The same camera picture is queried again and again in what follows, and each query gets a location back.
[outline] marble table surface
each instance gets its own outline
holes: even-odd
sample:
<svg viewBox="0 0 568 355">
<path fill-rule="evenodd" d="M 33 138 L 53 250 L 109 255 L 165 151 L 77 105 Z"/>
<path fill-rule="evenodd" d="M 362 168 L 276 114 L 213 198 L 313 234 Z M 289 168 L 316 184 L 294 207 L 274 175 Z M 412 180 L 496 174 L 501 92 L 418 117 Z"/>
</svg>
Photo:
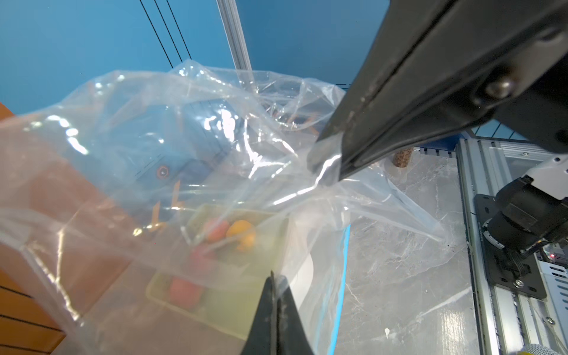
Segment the marble table surface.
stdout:
<svg viewBox="0 0 568 355">
<path fill-rule="evenodd" d="M 456 159 L 414 152 L 407 168 L 381 164 L 445 238 L 352 224 L 335 354 L 480 354 Z"/>
</svg>

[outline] red object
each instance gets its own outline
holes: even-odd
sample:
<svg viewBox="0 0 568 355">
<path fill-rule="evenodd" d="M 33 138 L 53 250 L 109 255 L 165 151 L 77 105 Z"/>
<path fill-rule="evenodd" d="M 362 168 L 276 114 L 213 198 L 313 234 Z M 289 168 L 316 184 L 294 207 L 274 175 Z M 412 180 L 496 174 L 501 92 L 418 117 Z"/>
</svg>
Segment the red object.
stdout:
<svg viewBox="0 0 568 355">
<path fill-rule="evenodd" d="M 211 218 L 203 225 L 203 230 L 207 232 L 207 242 L 215 243 L 223 238 L 231 225 L 225 219 L 219 220 Z"/>
<path fill-rule="evenodd" d="M 215 270 L 215 252 L 206 245 L 195 247 L 185 263 L 186 275 L 196 282 L 207 282 Z M 201 300 L 205 287 L 182 278 L 174 277 L 170 285 L 170 301 L 180 307 L 191 309 Z"/>
<path fill-rule="evenodd" d="M 174 277 L 170 285 L 170 301 L 176 306 L 191 309 L 197 306 L 204 290 L 203 286 Z"/>
</svg>

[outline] screw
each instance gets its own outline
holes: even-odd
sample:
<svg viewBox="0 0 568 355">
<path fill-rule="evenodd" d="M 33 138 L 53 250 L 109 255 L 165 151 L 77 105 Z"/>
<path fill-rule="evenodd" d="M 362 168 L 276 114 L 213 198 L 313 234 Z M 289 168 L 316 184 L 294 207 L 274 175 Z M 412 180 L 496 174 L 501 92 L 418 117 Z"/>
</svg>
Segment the screw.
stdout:
<svg viewBox="0 0 568 355">
<path fill-rule="evenodd" d="M 156 170 L 156 176 L 158 176 L 158 179 L 165 179 L 166 177 L 169 176 L 169 174 L 170 170 L 165 165 L 162 165 L 161 167 L 158 168 L 158 170 Z"/>
<path fill-rule="evenodd" d="M 509 77 L 501 77 L 494 82 L 490 82 L 485 87 L 485 93 L 490 97 L 502 100 L 513 93 L 515 82 Z"/>
</svg>

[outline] black cable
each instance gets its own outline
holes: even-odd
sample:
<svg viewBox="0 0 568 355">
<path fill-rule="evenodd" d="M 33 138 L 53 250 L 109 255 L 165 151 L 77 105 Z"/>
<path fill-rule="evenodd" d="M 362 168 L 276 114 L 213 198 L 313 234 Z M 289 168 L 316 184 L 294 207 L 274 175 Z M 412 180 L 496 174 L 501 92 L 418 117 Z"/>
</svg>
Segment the black cable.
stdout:
<svg viewBox="0 0 568 355">
<path fill-rule="evenodd" d="M 156 0 L 154 0 L 154 3 L 156 4 L 156 7 L 158 8 L 158 12 L 160 13 L 160 17 L 162 17 L 162 21 L 164 21 L 164 26 L 166 26 L 166 31 L 168 32 L 168 35 L 170 35 L 170 39 L 172 40 L 172 43 L 174 44 L 174 48 L 176 49 L 176 52 L 178 53 L 178 57 L 179 57 L 179 61 L 181 62 L 181 56 L 179 55 L 179 51 L 177 50 L 176 47 L 176 43 L 174 42 L 174 39 L 172 38 L 172 34 L 170 33 L 170 29 L 168 28 L 168 25 L 166 24 L 166 20 L 164 20 L 164 16 L 162 15 L 162 11 L 160 11 L 160 7 L 158 6 L 158 3 L 156 2 Z"/>
<path fill-rule="evenodd" d="M 156 37 L 158 37 L 158 42 L 160 42 L 160 45 L 162 46 L 162 49 L 164 50 L 164 54 L 166 55 L 166 58 L 168 58 L 168 62 L 170 63 L 170 66 L 173 68 L 174 66 L 172 65 L 172 62 L 170 61 L 170 57 L 168 57 L 168 54 L 166 53 L 166 49 L 164 48 L 164 45 L 162 44 L 162 41 L 160 40 L 160 36 L 158 36 L 158 32 L 156 32 L 156 29 L 154 28 L 154 24 L 152 23 L 152 20 L 150 20 L 150 16 L 148 16 L 148 12 L 146 11 L 144 4 L 142 3 L 142 0 L 140 0 L 140 4 L 142 5 L 142 9 L 144 9 L 144 12 L 146 13 L 146 17 L 148 17 L 148 21 L 150 21 L 150 24 L 152 25 L 152 29 L 154 30 Z"/>
<path fill-rule="evenodd" d="M 18 294 L 18 295 L 20 295 L 20 296 L 25 296 L 25 297 L 33 298 L 33 297 L 30 296 L 30 295 L 26 295 L 25 293 L 21 293 L 21 292 L 15 291 L 15 290 L 9 289 L 8 287 L 4 287 L 4 286 L 0 286 L 0 290 L 6 290 L 6 291 L 9 291 L 9 292 L 13 292 L 13 293 L 15 293 L 15 294 Z"/>
<path fill-rule="evenodd" d="M 52 328 L 52 327 L 48 327 L 47 325 L 42 325 L 42 324 L 34 323 L 34 322 L 31 322 L 31 321 L 27 321 L 27 320 L 23 320 L 23 319 L 18 319 L 18 318 L 6 316 L 6 315 L 4 315 L 4 314 L 0 314 L 0 318 L 6 318 L 6 319 L 10 319 L 10 320 L 15 320 L 15 321 L 19 321 L 19 322 L 21 322 L 21 323 L 26 323 L 26 324 L 30 324 L 30 325 L 35 325 L 36 327 L 42 327 L 42 328 L 46 328 L 46 329 L 51 329 L 51 330 L 53 330 L 53 331 L 62 332 L 61 329 Z"/>
<path fill-rule="evenodd" d="M 172 7 L 170 6 L 170 2 L 168 0 L 166 0 L 166 2 L 168 3 L 168 7 L 170 8 L 172 17 L 174 18 L 174 22 L 176 23 L 176 26 L 178 28 L 179 35 L 181 36 L 181 40 L 183 41 L 183 45 L 185 46 L 185 50 L 187 51 L 187 55 L 189 56 L 189 59 L 191 59 L 191 54 L 189 54 L 189 49 L 187 48 L 187 44 L 185 44 L 185 39 L 183 39 L 183 35 L 181 34 L 181 30 L 179 29 L 179 25 L 177 24 L 177 20 L 176 17 L 174 16 L 174 12 L 172 11 Z"/>
<path fill-rule="evenodd" d="M 493 138 L 495 136 L 499 127 L 501 127 L 501 122 L 499 122 L 499 124 L 497 125 L 497 128 L 495 129 L 495 132 L 493 132 L 493 134 L 491 135 L 491 138 Z"/>
</svg>

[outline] blue wall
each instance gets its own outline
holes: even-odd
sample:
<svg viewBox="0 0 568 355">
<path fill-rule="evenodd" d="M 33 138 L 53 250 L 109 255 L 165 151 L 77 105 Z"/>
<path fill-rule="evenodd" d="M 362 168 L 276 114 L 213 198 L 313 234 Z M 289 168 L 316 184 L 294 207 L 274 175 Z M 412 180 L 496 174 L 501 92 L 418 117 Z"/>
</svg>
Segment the blue wall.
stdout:
<svg viewBox="0 0 568 355">
<path fill-rule="evenodd" d="M 164 49 L 140 0 L 1 1 L 0 102 L 15 114 L 38 110 L 93 77 L 115 69 L 167 71 L 188 52 L 202 64 L 234 68 L 215 0 L 143 4 Z"/>
<path fill-rule="evenodd" d="M 255 70 L 346 84 L 363 64 L 388 0 L 237 0 Z"/>
<path fill-rule="evenodd" d="M 491 120 L 482 126 L 473 128 L 473 133 L 478 137 L 527 140 L 525 137 L 496 120 Z"/>
</svg>

